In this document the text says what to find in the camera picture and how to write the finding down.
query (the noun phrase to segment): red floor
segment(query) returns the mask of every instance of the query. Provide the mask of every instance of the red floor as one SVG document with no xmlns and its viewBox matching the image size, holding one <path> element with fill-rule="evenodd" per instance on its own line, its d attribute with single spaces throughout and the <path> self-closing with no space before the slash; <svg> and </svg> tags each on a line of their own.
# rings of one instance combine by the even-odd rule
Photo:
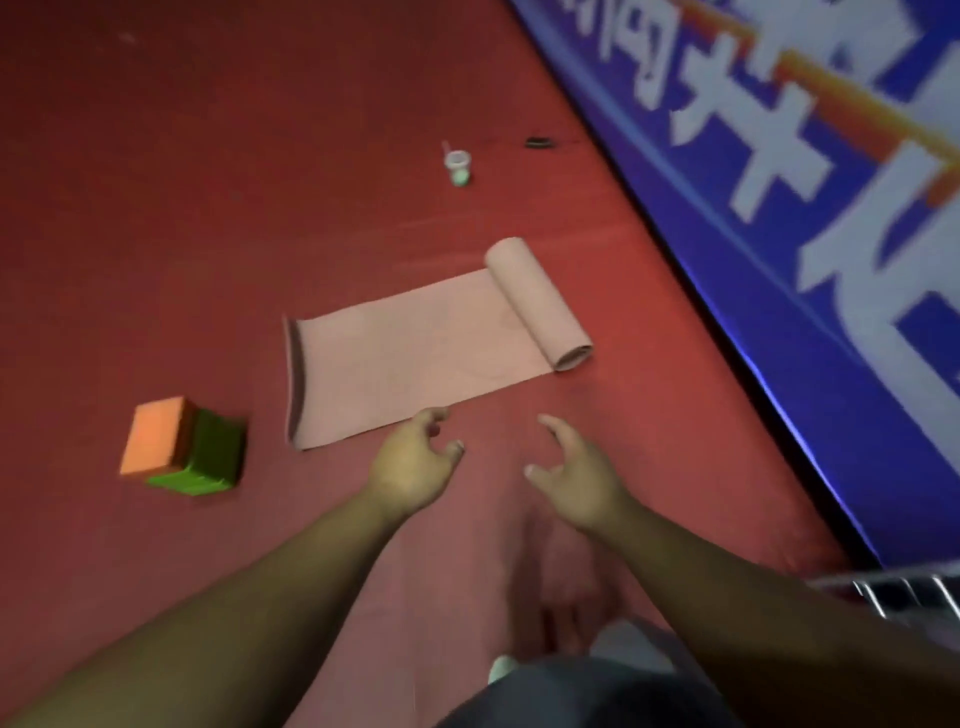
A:
<svg viewBox="0 0 960 728">
<path fill-rule="evenodd" d="M 596 356 L 455 409 L 456 481 L 384 553 L 295 724 L 431 724 L 493 656 L 541 647 L 542 604 L 599 598 L 610 565 L 520 476 L 556 454 L 539 411 L 717 543 L 843 565 L 502 2 L 21 5 L 0 11 L 0 716 L 362 482 L 383 432 L 283 442 L 281 315 L 474 270 L 508 235 Z M 473 153 L 470 187 L 444 139 Z M 250 417 L 236 491 L 115 476 L 133 406 L 175 394 Z"/>
</svg>

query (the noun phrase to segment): orange sponge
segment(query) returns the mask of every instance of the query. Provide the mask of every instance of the orange sponge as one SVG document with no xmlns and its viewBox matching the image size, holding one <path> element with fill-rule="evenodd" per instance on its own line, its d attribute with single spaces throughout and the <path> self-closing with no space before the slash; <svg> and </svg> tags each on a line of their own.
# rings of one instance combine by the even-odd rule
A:
<svg viewBox="0 0 960 728">
<path fill-rule="evenodd" d="M 120 463 L 120 474 L 140 478 L 177 473 L 190 457 L 197 407 L 186 397 L 140 404 Z"/>
</svg>

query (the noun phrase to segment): banner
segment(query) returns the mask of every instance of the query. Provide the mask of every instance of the banner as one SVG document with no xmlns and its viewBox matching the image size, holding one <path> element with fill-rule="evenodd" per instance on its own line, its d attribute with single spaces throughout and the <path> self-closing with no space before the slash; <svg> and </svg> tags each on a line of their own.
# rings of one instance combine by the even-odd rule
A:
<svg viewBox="0 0 960 728">
<path fill-rule="evenodd" d="M 511 2 L 880 562 L 960 557 L 960 5 Z"/>
</svg>

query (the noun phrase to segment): orange stripe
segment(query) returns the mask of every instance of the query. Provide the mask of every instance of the orange stripe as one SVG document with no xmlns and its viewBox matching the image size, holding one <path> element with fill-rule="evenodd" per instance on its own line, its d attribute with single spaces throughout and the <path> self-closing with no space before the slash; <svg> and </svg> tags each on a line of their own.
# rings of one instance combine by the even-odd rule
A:
<svg viewBox="0 0 960 728">
<path fill-rule="evenodd" d="M 736 18 L 703 5 L 698 0 L 672 0 L 683 12 L 684 25 L 707 41 L 726 32 L 740 41 L 744 58 L 754 46 L 753 28 Z M 784 51 L 774 73 L 778 85 L 794 82 L 817 98 L 814 113 L 855 150 L 881 164 L 910 138 L 945 163 L 944 171 L 926 193 L 926 203 L 939 207 L 960 188 L 960 151 L 952 143 L 895 109 L 878 101 L 869 92 L 840 78 L 793 50 Z"/>
</svg>

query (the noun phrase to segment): small plastic cup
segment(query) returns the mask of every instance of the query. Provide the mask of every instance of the small plastic cup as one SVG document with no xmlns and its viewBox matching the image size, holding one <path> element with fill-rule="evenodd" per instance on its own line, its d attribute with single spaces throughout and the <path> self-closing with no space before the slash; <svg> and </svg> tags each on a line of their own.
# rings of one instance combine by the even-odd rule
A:
<svg viewBox="0 0 960 728">
<path fill-rule="evenodd" d="M 464 186 L 470 181 L 470 154 L 462 149 L 455 149 L 444 155 L 444 167 L 450 173 L 450 181 L 457 187 Z"/>
</svg>

